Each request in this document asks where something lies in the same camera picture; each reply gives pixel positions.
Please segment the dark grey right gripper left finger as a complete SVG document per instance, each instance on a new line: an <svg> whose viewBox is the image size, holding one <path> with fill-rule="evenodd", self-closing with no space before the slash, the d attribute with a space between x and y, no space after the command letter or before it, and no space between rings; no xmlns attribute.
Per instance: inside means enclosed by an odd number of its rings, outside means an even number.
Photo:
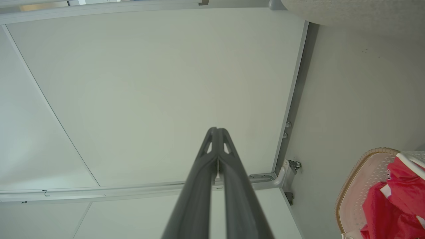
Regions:
<svg viewBox="0 0 425 239"><path fill-rule="evenodd" d="M217 175L217 132L216 127L207 131L165 227L163 239L209 238L211 191Z"/></svg>

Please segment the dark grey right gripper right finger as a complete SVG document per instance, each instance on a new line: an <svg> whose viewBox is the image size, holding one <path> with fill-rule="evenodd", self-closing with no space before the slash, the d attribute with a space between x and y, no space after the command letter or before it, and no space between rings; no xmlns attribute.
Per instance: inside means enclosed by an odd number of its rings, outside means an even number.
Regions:
<svg viewBox="0 0 425 239"><path fill-rule="evenodd" d="M273 239L254 189L229 132L218 129L218 172L224 182L226 237Z"/></svg>

